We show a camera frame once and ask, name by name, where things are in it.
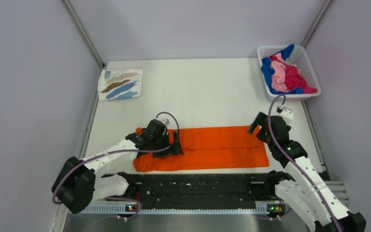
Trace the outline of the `orange t shirt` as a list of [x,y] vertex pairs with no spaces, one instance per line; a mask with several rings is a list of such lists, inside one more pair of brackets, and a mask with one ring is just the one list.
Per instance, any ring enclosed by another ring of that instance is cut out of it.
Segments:
[[154,158],[144,154],[133,161],[138,172],[268,167],[265,145],[249,126],[180,130],[182,154]]

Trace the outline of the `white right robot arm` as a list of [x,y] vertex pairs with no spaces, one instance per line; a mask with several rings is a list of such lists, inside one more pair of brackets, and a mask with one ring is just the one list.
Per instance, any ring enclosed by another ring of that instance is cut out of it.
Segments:
[[259,112],[248,129],[264,142],[283,170],[266,177],[264,193],[280,198],[303,220],[311,232],[363,232],[366,220],[353,213],[332,192],[315,170],[303,146],[289,138],[291,127],[281,116]]

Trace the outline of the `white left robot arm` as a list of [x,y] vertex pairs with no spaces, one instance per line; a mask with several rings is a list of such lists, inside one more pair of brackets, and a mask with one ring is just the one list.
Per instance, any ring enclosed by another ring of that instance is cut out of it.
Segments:
[[167,119],[152,119],[146,128],[128,134],[116,145],[100,153],[79,159],[67,159],[52,186],[52,201],[66,206],[73,214],[86,209],[92,202],[111,196],[124,200],[134,197],[136,188],[120,176],[124,165],[140,155],[180,154],[180,130],[173,141],[167,128]]

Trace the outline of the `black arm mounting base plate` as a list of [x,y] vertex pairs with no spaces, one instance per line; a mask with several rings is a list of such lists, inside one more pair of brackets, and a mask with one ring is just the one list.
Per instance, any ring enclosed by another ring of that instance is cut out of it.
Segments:
[[284,213],[282,200],[268,192],[265,174],[128,174],[122,195],[144,209],[262,209]]

